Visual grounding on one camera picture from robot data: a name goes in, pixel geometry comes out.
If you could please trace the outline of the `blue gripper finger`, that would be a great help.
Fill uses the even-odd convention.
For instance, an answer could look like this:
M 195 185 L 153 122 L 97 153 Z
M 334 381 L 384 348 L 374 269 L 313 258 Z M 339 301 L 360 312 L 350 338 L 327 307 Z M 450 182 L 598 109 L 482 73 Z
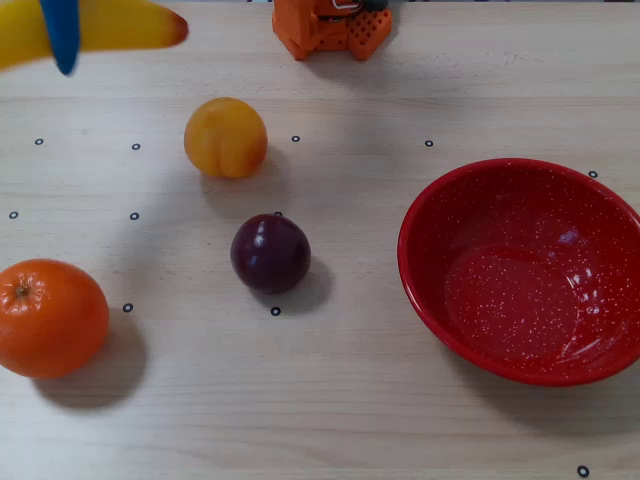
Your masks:
M 40 0 L 40 7 L 58 70 L 72 74 L 80 49 L 79 4 L 77 0 Z

